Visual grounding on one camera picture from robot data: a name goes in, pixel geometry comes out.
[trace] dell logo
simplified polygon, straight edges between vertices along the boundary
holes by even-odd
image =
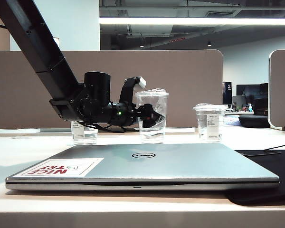
[[[133,154],[132,157],[134,158],[152,158],[155,157],[154,153],[136,153]]]

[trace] desk mat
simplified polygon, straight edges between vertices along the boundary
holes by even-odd
[[[259,165],[265,167],[280,177],[280,184],[273,189],[258,190],[230,190],[226,192],[226,197],[233,203],[239,205],[285,205],[285,150],[281,154],[248,157]],[[242,151],[244,154],[262,154],[260,151]]]

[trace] spray bottle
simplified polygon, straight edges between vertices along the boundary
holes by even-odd
[[[248,111],[251,113],[252,112],[252,106],[251,106],[251,104],[248,104],[248,105],[249,105]]]

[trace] plastic cup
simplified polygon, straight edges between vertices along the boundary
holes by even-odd
[[[152,104],[153,110],[165,118],[150,128],[144,128],[143,122],[138,121],[142,143],[163,143],[167,119],[167,100],[169,93],[164,89],[152,89],[135,94],[138,106]]]
[[[205,142],[219,142],[222,140],[224,105],[197,104],[193,109],[196,111],[198,120],[199,138]]]
[[[97,129],[85,127],[77,121],[71,121],[71,131],[74,145],[90,145],[97,143]]]

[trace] white label on cup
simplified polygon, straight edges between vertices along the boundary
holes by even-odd
[[[216,140],[219,137],[219,114],[207,114],[207,139]]]
[[[85,137],[85,130],[83,125],[72,121],[72,133],[74,139],[83,139]]]

